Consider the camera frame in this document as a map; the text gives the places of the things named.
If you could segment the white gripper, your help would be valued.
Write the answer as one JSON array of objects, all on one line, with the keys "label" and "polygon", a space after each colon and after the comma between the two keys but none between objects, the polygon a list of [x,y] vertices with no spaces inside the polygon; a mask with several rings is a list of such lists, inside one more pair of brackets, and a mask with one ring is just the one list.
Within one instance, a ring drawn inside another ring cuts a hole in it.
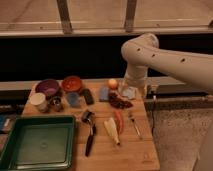
[{"label": "white gripper", "polygon": [[128,88],[133,87],[138,90],[142,97],[145,97],[147,95],[146,78],[147,70],[145,69],[135,72],[127,70],[120,84],[119,93],[123,95]]}]

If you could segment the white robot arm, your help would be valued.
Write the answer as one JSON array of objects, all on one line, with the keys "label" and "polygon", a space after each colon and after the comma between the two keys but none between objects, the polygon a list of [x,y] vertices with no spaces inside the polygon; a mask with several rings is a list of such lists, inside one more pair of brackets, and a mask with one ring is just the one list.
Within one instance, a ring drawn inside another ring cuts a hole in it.
[{"label": "white robot arm", "polygon": [[152,33],[126,41],[121,54],[127,62],[124,80],[129,86],[145,87],[151,68],[213,95],[213,55],[160,49]]}]

